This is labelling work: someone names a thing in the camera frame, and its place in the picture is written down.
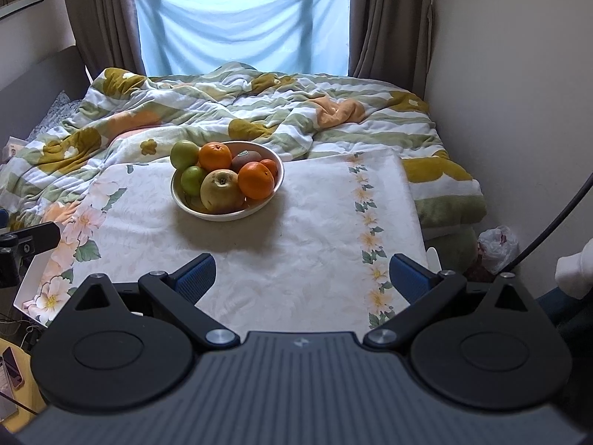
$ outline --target green apple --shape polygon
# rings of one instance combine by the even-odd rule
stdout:
[[[192,209],[192,211],[210,214],[206,206],[202,204],[202,199],[200,199],[200,196],[187,196],[186,204],[190,209]]]
[[[199,196],[202,182],[204,182],[204,179],[207,175],[208,173],[201,167],[196,165],[188,167],[183,171],[182,178],[180,180],[183,191],[188,196]]]
[[[200,147],[191,141],[176,142],[171,149],[171,164],[178,171],[184,171],[189,166],[198,163]]]
[[[200,198],[205,208],[214,214],[238,211],[245,201],[236,173],[228,169],[212,171],[206,176]]]

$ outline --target blue gripper pad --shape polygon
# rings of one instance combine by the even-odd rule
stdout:
[[[4,208],[0,208],[0,229],[8,227],[8,212]]]
[[[192,304],[206,294],[216,280],[216,263],[211,254],[201,254],[171,276],[171,288]]]
[[[405,300],[414,304],[438,282],[438,276],[404,254],[394,254],[389,261],[389,280]]]

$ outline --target bed frame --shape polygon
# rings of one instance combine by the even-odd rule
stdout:
[[[10,136],[26,139],[62,90],[70,100],[78,100],[84,97],[89,84],[76,46],[33,65],[0,90],[0,147]]]

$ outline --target bowl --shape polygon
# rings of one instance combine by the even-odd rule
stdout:
[[[262,159],[271,159],[274,161],[278,167],[276,184],[274,185],[274,191],[272,191],[272,194],[269,197],[248,203],[247,207],[241,209],[241,211],[230,212],[229,214],[206,214],[205,212],[194,211],[189,207],[188,199],[180,184],[182,173],[181,171],[175,171],[175,174],[173,174],[173,177],[171,178],[171,196],[173,196],[173,200],[181,209],[183,209],[183,211],[206,221],[236,221],[254,214],[272,200],[284,180],[284,164],[278,157],[278,154],[274,151],[271,151],[263,145],[255,144],[254,142],[230,141],[224,142],[224,144],[230,149],[233,155],[237,155],[242,151],[257,151],[262,155]]]

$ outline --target floral tablecloth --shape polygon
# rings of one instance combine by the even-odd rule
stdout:
[[[426,257],[393,150],[287,162],[279,194],[228,223],[177,208],[163,160],[111,166],[78,206],[48,206],[44,219],[65,227],[31,315],[51,321],[90,273],[130,282],[202,252],[214,256],[217,277],[197,306],[242,337],[252,329],[362,336],[407,306],[389,281],[389,258],[426,265]]]

